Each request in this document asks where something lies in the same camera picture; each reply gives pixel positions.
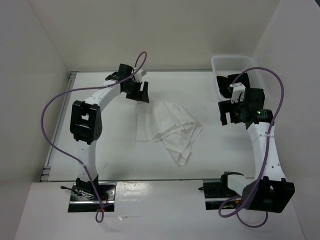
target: wall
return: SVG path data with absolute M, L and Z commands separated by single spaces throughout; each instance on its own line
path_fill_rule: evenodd
M 48 152 L 40 115 L 68 75 L 27 0 L 2 0 L 0 7 L 0 236 L 15 236 L 30 184 L 39 181 Z M 46 115 L 51 136 L 61 107 Z
M 253 54 L 282 78 L 285 99 L 276 121 L 276 144 L 306 239 L 320 234 L 320 8 L 314 0 L 281 0 Z M 264 74 L 271 96 L 279 84 Z
M 214 54 L 251 55 L 279 0 L 30 0 L 70 71 L 211 69 Z

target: white towel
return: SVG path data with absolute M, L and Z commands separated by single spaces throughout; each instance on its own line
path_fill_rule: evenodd
M 188 156 L 202 125 L 182 106 L 161 100 L 138 103 L 136 140 L 162 141 L 178 166 L 187 164 Z

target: plastic laundry basket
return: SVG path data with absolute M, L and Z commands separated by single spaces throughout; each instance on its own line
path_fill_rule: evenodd
M 217 76 L 227 77 L 228 75 L 231 75 L 231 74 L 240 74 L 242 71 L 248 68 L 257 67 L 256 62 L 252 57 L 241 56 L 241 55 L 213 56 L 211 58 L 211 64 L 212 64 L 212 71 L 213 71 L 213 77 L 214 77 L 213 80 L 215 83 L 217 96 L 224 101 L 228 100 L 228 98 L 225 98 L 220 94 Z M 251 70 L 247 72 L 249 82 L 250 82 L 250 87 L 263 89 L 264 94 L 267 95 L 266 88 L 265 88 L 263 79 L 261 77 L 260 71 L 261 70 Z

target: robotic arm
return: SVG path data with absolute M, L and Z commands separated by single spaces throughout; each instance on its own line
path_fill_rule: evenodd
M 269 150 L 262 179 L 257 179 L 264 162 L 267 131 L 273 118 L 269 109 L 264 109 L 265 94 L 260 88 L 245 88 L 242 83 L 232 85 L 231 100 L 218 103 L 222 125 L 227 124 L 226 113 L 230 115 L 231 123 L 245 123 L 251 138 L 255 161 L 255 179 L 250 181 L 243 174 L 225 172 L 221 176 L 221 185 L 225 190 L 235 191 L 245 201 L 252 191 L 255 181 L 258 188 L 250 198 L 247 210 L 281 213 L 293 194 L 295 186 L 287 182 L 279 163 L 276 143 L 275 126 L 272 126 L 269 137 Z
M 129 77 L 133 71 L 131 66 L 120 64 L 118 71 L 109 75 L 103 85 L 108 86 L 121 81 Z M 143 89 L 140 90 L 144 75 L 146 72 L 140 69 L 131 79 L 113 87 L 102 88 L 86 100 L 77 100 L 72 105 L 70 131 L 76 140 L 78 158 L 86 165 L 96 187 L 99 185 L 96 169 L 96 144 L 103 129 L 101 112 L 121 92 L 127 93 L 127 99 L 149 103 L 148 82 L 145 81 Z M 79 190 L 94 193 L 89 177 L 80 164 L 75 182 Z

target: purple cable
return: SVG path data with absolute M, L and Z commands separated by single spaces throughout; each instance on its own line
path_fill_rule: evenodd
M 81 160 L 80 160 L 79 158 L 77 158 L 76 156 L 73 156 L 72 154 L 67 153 L 66 151 L 63 151 L 62 149 L 60 149 L 59 147 L 57 147 L 56 145 L 54 145 L 54 144 L 51 142 L 51 140 L 48 138 L 48 136 L 47 136 L 47 134 L 46 134 L 46 131 L 45 131 L 45 127 L 44 127 L 44 117 L 45 117 L 45 113 L 46 113 L 46 110 L 47 110 L 47 108 L 49 107 L 49 105 L 50 105 L 55 99 L 59 98 L 60 96 L 62 96 L 62 95 L 64 95 L 64 94 L 71 93 L 71 92 L 75 92 L 75 91 L 82 91 L 82 90 L 92 90 L 92 89 L 110 88 L 110 87 L 113 87 L 113 86 L 115 86 L 115 85 L 121 84 L 121 83 L 127 81 L 128 79 L 132 78 L 132 77 L 143 67 L 143 65 L 145 64 L 145 62 L 146 62 L 146 60 L 147 60 L 147 52 L 146 52 L 146 51 L 143 51 L 143 52 L 141 52 L 141 53 L 139 54 L 139 56 L 137 57 L 137 59 L 136 59 L 136 61 L 135 61 L 135 64 L 137 64 L 137 62 L 138 62 L 138 60 L 139 60 L 139 58 L 141 57 L 142 54 L 144 54 L 144 59 L 143 59 L 141 65 L 137 68 L 136 71 L 134 71 L 130 76 L 126 77 L 125 79 L 123 79 L 123 80 L 121 80 L 121 81 L 118 81 L 118 82 L 115 82 L 115 83 L 113 83 L 113 84 L 110 84 L 110 85 L 108 85 L 108 86 L 83 87 L 83 88 L 75 88 L 75 89 L 67 90 L 67 91 L 65 91 L 65 92 L 62 92 L 62 93 L 54 96 L 54 97 L 44 106 L 44 108 L 43 108 L 43 110 L 42 110 L 40 123 L 41 123 L 41 131 L 42 131 L 42 134 L 43 134 L 45 140 L 46 140 L 54 149 L 56 149 L 57 151 L 59 151 L 59 152 L 65 154 L 65 155 L 69 156 L 70 158 L 73 158 L 73 159 L 77 160 L 77 161 L 83 166 L 86 174 L 87 174 L 88 177 L 89 177 L 89 180 L 90 180 L 91 185 L 92 185 L 92 187 L 93 187 L 94 193 L 95 193 L 96 197 L 98 198 L 98 201 L 99 201 L 99 204 L 100 204 L 100 210 L 99 210 L 99 211 L 96 213 L 96 215 L 95 215 L 95 220 L 96 220 L 97 223 L 101 223 L 101 222 L 104 220 L 104 216 L 105 216 L 105 214 L 104 214 L 104 208 L 105 208 L 106 206 L 104 206 L 104 204 L 102 203 L 101 198 L 100 198 L 99 193 L 98 193 L 98 190 L 97 190 L 97 188 L 96 188 L 96 186 L 95 186 L 95 184 L 94 184 L 94 181 L 93 181 L 93 179 L 92 179 L 92 177 L 91 177 L 91 175 L 90 175 L 90 173 L 89 173 L 89 171 L 88 171 L 88 168 L 87 168 L 87 166 L 84 164 L 84 162 L 81 161 Z M 99 214 L 99 213 L 101 213 L 101 220 L 98 219 L 98 214 Z
M 254 194 L 254 192 L 256 191 L 256 189 L 258 188 L 260 179 L 262 178 L 262 175 L 264 174 L 264 171 L 265 171 L 265 168 L 266 168 L 267 159 L 268 159 L 268 153 L 269 153 L 269 145 L 270 145 L 270 137 L 269 137 L 269 135 L 270 135 L 270 132 L 271 132 L 271 128 L 272 128 L 272 126 L 274 125 L 274 122 L 275 122 L 275 120 L 276 120 L 276 117 L 277 117 L 277 115 L 278 115 L 278 113 L 279 113 L 279 111 L 280 111 L 280 108 L 281 108 L 281 106 L 282 106 L 282 103 L 283 103 L 283 101 L 284 101 L 285 89 L 284 89 L 284 84 L 282 83 L 280 77 L 279 77 L 274 71 L 272 71 L 272 70 L 270 70 L 270 69 L 268 69 L 268 68 L 259 67 L 259 66 L 257 66 L 257 67 L 251 67 L 251 68 L 248 68 L 248 69 L 244 70 L 242 73 L 240 73 L 240 74 L 235 78 L 235 80 L 232 82 L 232 84 L 234 84 L 235 82 L 237 82 L 237 80 L 238 80 L 244 73 L 246 73 L 246 72 L 248 72 L 248 71 L 251 71 L 251 70 L 264 70 L 264 71 L 267 71 L 267 72 L 271 73 L 272 75 L 274 75 L 275 78 L 278 80 L 278 82 L 279 82 L 279 84 L 280 84 L 280 88 L 281 88 L 281 98 L 280 98 L 279 105 L 278 105 L 278 107 L 277 107 L 277 109 L 276 109 L 276 111 L 275 111 L 275 113 L 274 113 L 274 116 L 273 116 L 273 118 L 272 118 L 272 120 L 271 120 L 271 122 L 270 122 L 269 128 L 268 128 L 268 130 L 267 130 L 265 154 L 264 154 L 264 159 L 263 159 L 262 167 L 261 167 L 260 173 L 259 173 L 259 175 L 258 175 L 258 177 L 257 177 L 257 179 L 256 179 L 256 181 L 255 181 L 255 183 L 254 183 L 254 185 L 253 185 L 253 188 L 252 188 L 251 192 L 249 193 L 249 195 L 247 196 L 247 198 L 245 199 L 245 201 L 242 202 L 241 205 L 237 206 L 237 208 L 236 208 L 233 212 L 231 212 L 231 213 L 229 213 L 229 214 L 226 214 L 226 215 L 221 214 L 221 211 L 222 211 L 223 207 L 224 207 L 228 202 L 230 202 L 231 200 L 236 199 L 236 198 L 241 198 L 240 195 L 238 195 L 238 196 L 233 196 L 233 197 L 225 200 L 225 201 L 220 205 L 219 210 L 218 210 L 218 213 L 219 213 L 219 216 L 222 217 L 222 218 L 229 218 L 229 217 L 231 217 L 231 216 L 233 216 L 233 215 L 237 215 L 237 217 L 238 217 L 238 219 L 240 220 L 240 222 L 243 223 L 244 225 L 246 225 L 247 227 L 250 227 L 250 228 L 259 228 L 259 227 L 263 226 L 263 225 L 267 222 L 267 219 L 268 219 L 268 213 L 267 213 L 267 212 L 266 212 L 265 220 L 263 221 L 263 223 L 261 223 L 261 224 L 259 224 L 259 225 L 256 225 L 256 226 L 252 226 L 252 225 L 248 225 L 248 224 L 244 223 L 244 222 L 240 219 L 238 213 L 239 213 L 243 208 L 245 208 L 246 205 L 252 200 L 253 194 Z

